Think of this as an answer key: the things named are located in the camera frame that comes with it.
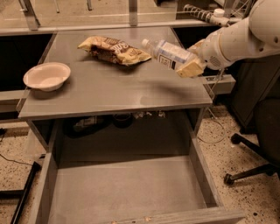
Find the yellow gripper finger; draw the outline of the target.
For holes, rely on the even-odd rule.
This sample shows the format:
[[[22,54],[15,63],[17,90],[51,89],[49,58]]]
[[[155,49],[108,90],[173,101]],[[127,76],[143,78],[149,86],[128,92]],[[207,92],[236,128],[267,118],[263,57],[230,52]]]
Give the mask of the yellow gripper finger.
[[[190,46],[188,48],[188,50],[192,53],[198,53],[200,51],[200,48],[202,46],[202,44],[204,43],[204,40],[200,40],[197,43],[195,43],[194,45]]]
[[[192,78],[198,75],[201,75],[204,73],[204,70],[206,68],[207,64],[202,61],[201,59],[192,59],[182,66],[180,66],[177,70],[176,73],[181,77],[181,78]]]

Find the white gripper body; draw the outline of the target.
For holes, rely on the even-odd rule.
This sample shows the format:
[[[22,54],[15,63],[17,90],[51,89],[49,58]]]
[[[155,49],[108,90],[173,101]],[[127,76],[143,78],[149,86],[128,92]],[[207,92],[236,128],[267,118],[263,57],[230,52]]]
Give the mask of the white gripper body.
[[[198,55],[213,70],[219,70],[232,65],[222,53],[220,47],[221,31],[214,31],[204,38],[204,43],[199,49]]]

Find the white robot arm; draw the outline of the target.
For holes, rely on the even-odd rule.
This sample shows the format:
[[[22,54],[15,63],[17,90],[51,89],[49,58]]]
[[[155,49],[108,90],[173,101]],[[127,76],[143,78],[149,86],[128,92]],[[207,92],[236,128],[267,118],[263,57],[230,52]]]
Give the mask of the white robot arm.
[[[226,18],[206,14],[190,4],[184,11],[220,29],[189,48],[191,58],[176,69],[183,78],[200,75],[207,67],[220,70],[238,60],[280,52],[280,0],[257,0],[249,15],[232,25]]]

